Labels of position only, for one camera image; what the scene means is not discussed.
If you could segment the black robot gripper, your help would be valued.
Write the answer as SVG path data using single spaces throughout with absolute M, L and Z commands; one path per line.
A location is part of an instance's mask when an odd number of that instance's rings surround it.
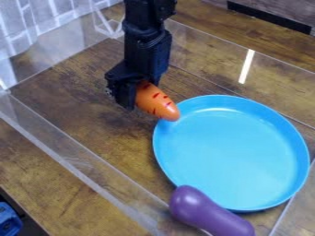
M 178 0 L 123 0 L 126 17 L 123 61 L 106 73 L 107 93 L 134 110 L 138 79 L 159 84 L 169 69 L 173 35 L 165 21 L 177 14 Z

